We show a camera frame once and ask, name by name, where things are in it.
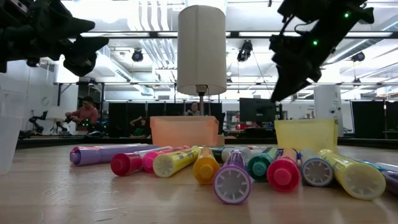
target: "yellow plastic bin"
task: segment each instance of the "yellow plastic bin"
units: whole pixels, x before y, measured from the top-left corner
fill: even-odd
[[[275,121],[275,130],[280,148],[337,151],[338,125],[334,119]]]
[[[152,142],[162,146],[217,146],[218,120],[214,116],[150,117]]]

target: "wooden table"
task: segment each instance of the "wooden table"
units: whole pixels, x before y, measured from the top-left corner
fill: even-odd
[[[136,173],[116,177],[109,164],[71,166],[71,146],[23,149],[0,176],[1,224],[62,223],[398,223],[398,197],[372,202],[350,197],[340,186],[300,186],[282,194],[254,183],[240,206],[223,205],[210,185],[198,185],[187,167],[171,178]],[[398,152],[340,147],[346,156],[398,164]]]

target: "orange plastic bin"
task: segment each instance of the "orange plastic bin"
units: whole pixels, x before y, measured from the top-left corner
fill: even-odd
[[[218,120],[214,116],[150,117],[153,144],[162,146],[216,146]]]

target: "ceiling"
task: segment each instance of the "ceiling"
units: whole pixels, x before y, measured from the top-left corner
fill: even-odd
[[[111,0],[80,0],[62,1],[64,5],[71,11],[75,17],[89,19],[96,22],[96,28],[93,31],[135,31],[135,30],[165,30],[164,24],[170,30],[177,31],[178,14],[185,8],[183,0],[164,0],[164,1],[111,1]],[[152,13],[152,4],[156,4]],[[225,9],[226,13],[226,30],[239,31],[278,31],[282,27],[282,16],[277,13],[280,1],[273,1],[271,7],[267,7],[268,1],[245,1],[245,0],[229,0]],[[374,9],[374,24],[356,24],[351,31],[366,31],[368,35],[375,34],[377,31],[398,31],[398,0],[395,1],[368,1],[368,6]],[[166,20],[161,19],[162,13],[167,13]],[[293,31],[297,24],[301,24],[298,19],[294,19],[287,27],[287,31]],[[300,29],[309,29],[312,25],[301,26]],[[152,54],[153,57],[159,59],[158,63],[153,62],[150,55],[145,50],[143,42],[152,44],[152,50],[156,52],[158,49],[161,54]],[[171,55],[165,51],[165,43],[160,40],[139,40],[139,39],[111,39],[108,47],[111,50],[111,59],[118,63],[118,66],[128,72],[136,81],[139,82],[173,82],[178,78],[175,65],[171,63]],[[269,50],[268,39],[252,39],[253,54],[248,61],[239,63],[236,60],[237,52],[243,42],[243,39],[227,39],[226,41],[226,61],[228,76],[232,82],[276,82],[277,70],[271,58],[273,52]],[[177,57],[177,40],[171,39],[168,44],[172,45],[175,57]],[[131,55],[134,49],[142,49],[144,59],[141,62],[133,62]],[[356,49],[362,50],[366,58],[362,62],[346,60],[352,56]],[[159,69],[162,66],[162,59],[168,67],[167,70]],[[398,81],[398,39],[378,39],[377,41],[369,39],[345,39],[336,48],[336,52],[329,57],[326,62],[334,62],[324,66],[323,76],[320,82],[339,83],[352,82],[354,77],[360,77],[363,83],[391,82]],[[111,70],[102,70],[102,72],[94,71],[91,76],[97,79],[104,78],[106,82],[120,82],[112,79]],[[253,92],[252,89],[272,89],[272,85],[261,86],[229,86],[229,91],[242,89]],[[376,95],[376,89],[379,86],[371,85],[362,88],[349,86],[344,87],[342,93],[348,95],[355,92],[359,94]],[[311,97],[312,87],[301,91],[302,95]],[[170,88],[155,88],[155,91],[169,90],[171,95],[174,91]]]

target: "lamp shade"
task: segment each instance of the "lamp shade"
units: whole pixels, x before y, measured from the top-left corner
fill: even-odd
[[[198,95],[197,85],[208,87],[206,95],[226,91],[225,15],[211,6],[186,7],[178,15],[177,90]]]
[[[48,121],[63,121],[65,120],[65,112],[59,106],[52,106],[47,111],[45,119]]]

